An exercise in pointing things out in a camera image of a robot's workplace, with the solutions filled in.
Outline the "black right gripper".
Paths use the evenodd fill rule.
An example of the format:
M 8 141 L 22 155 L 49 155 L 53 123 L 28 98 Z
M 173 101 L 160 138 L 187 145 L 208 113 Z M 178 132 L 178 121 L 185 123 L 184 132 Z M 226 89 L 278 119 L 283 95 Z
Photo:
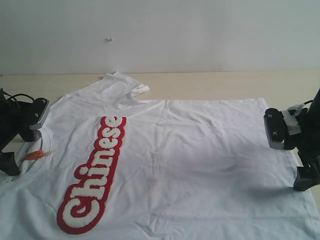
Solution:
M 284 149 L 298 149 L 302 166 L 297 167 L 293 189 L 304 192 L 320 184 L 320 93 L 304 103 L 295 115 L 301 132 L 288 135 Z

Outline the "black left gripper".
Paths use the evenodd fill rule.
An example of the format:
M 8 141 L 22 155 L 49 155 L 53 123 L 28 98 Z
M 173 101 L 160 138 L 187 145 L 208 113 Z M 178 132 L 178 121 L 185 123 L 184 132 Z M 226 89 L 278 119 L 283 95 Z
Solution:
M 36 139 L 36 130 L 29 129 L 26 116 L 36 98 L 25 93 L 10 95 L 0 89 L 0 149 L 3 150 L 15 137 L 25 142 Z M 14 152 L 0 152 L 0 170 L 8 176 L 18 176 L 20 169 Z

